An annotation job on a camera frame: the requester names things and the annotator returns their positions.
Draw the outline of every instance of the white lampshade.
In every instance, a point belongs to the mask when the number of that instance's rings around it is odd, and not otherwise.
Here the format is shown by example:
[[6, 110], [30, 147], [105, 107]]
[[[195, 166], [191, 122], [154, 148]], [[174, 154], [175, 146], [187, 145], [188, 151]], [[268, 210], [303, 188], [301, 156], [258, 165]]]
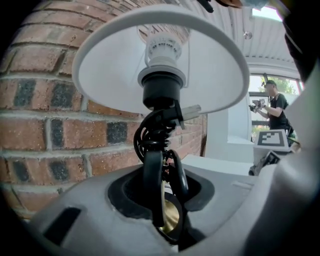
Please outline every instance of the white lampshade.
[[138, 74], [146, 67], [146, 43], [137, 26], [171, 24], [190, 29], [177, 67], [186, 77], [181, 108], [200, 105], [202, 113], [226, 109], [248, 92], [244, 56], [221, 30], [193, 12], [171, 4], [129, 11], [103, 25], [81, 45], [72, 79], [92, 101], [121, 111], [147, 114]]

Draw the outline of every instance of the brass part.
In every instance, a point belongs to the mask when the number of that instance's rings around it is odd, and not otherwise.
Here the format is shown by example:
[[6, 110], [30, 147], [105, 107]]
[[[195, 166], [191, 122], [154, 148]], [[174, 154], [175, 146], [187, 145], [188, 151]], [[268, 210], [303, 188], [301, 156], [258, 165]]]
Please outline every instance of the brass part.
[[175, 205], [168, 201], [164, 201], [164, 226], [160, 227], [163, 233], [168, 234], [172, 231], [179, 221], [179, 212]]

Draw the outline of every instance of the light bulb socket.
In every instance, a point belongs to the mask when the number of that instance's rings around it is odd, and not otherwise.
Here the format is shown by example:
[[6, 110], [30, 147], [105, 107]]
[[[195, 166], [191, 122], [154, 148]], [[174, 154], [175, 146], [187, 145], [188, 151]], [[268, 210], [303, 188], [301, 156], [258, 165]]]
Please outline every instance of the light bulb socket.
[[143, 104], [150, 110], [168, 109], [180, 102], [183, 80], [170, 72], [156, 71], [143, 77]]

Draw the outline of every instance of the lamp shade rim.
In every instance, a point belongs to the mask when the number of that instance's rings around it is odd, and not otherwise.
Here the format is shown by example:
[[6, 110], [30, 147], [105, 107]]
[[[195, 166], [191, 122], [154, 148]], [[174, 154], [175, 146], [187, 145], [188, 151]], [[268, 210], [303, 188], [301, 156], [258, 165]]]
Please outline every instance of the lamp shade rim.
[[235, 60], [242, 74], [242, 81], [239, 81], [240, 84], [243, 84], [240, 93], [236, 99], [232, 99], [232, 101], [227, 102], [225, 105], [221, 105], [220, 107], [215, 106], [214, 109], [203, 109], [202, 114], [227, 109], [245, 97], [249, 88], [250, 73], [246, 59], [240, 49], [223, 31], [212, 23], [202, 17], [196, 16], [190, 10], [171, 4], [157, 4], [131, 10], [121, 16], [115, 17], [91, 34], [80, 46], [72, 63], [72, 80], [81, 94], [97, 102], [85, 92], [79, 79], [81, 64], [90, 50], [103, 39], [119, 31], [145, 24], [171, 24], [198, 31], [218, 42]]

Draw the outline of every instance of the grey plastic surface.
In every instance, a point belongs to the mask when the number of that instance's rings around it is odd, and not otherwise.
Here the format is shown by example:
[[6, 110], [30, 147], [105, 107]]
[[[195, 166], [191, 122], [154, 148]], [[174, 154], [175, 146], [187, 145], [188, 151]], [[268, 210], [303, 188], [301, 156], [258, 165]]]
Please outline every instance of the grey plastic surface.
[[[185, 166], [210, 181], [215, 195], [201, 211], [189, 212], [192, 227], [208, 237], [182, 252], [194, 255], [259, 255], [276, 246], [287, 227], [309, 205], [320, 185], [319, 152], [284, 157], [258, 177]], [[36, 214], [29, 225], [41, 233], [66, 207], [83, 209], [62, 247], [78, 255], [172, 255], [149, 220], [126, 218], [107, 197], [112, 181], [140, 165], [87, 179]], [[68, 255], [61, 250], [61, 255]]]

